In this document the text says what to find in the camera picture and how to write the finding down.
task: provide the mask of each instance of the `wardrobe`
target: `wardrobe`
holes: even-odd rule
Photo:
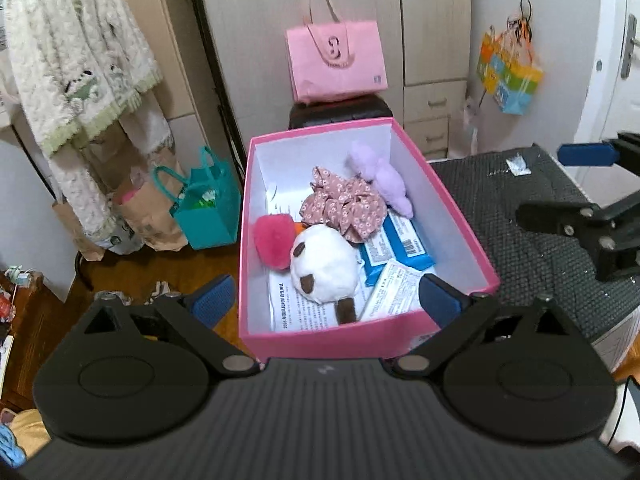
[[[377,20],[388,89],[380,92],[427,158],[446,155],[469,67],[471,0],[332,0],[344,20]],[[245,145],[285,130],[293,104],[285,31],[309,0],[203,0],[226,94]],[[314,22],[330,20],[324,0]]]
[[[220,158],[235,160],[191,0],[126,1],[162,70],[154,94],[174,134],[182,168],[201,165],[205,144]]]

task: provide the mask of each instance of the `pink floral fabric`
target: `pink floral fabric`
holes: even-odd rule
[[[302,203],[305,224],[326,224],[338,229],[350,242],[361,244],[380,229],[386,218],[386,204],[365,180],[346,180],[325,168],[313,170],[314,190]]]

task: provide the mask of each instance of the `blue gripper pad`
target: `blue gripper pad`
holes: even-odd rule
[[[236,282],[229,274],[215,277],[184,300],[193,317],[209,328],[215,327],[236,302]]]
[[[563,166],[613,166],[620,159],[618,151],[608,142],[562,144],[558,161]]]
[[[470,303],[469,297],[435,274],[425,274],[418,284],[420,306],[443,329]]]

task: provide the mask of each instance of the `teal gift bag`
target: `teal gift bag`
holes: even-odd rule
[[[238,236],[240,190],[228,162],[220,162],[208,146],[200,149],[200,160],[202,166],[191,170],[188,180],[166,166],[154,168],[154,183],[174,202],[169,213],[191,247],[205,249],[233,244]],[[158,179],[161,171],[184,184],[180,195],[173,196],[162,185]]]

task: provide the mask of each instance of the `wet wipes pack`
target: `wet wipes pack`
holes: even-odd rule
[[[367,286],[376,284],[380,272],[390,260],[396,259],[417,270],[428,269],[435,263],[420,240],[413,221],[391,209],[382,228],[360,245],[360,254]]]

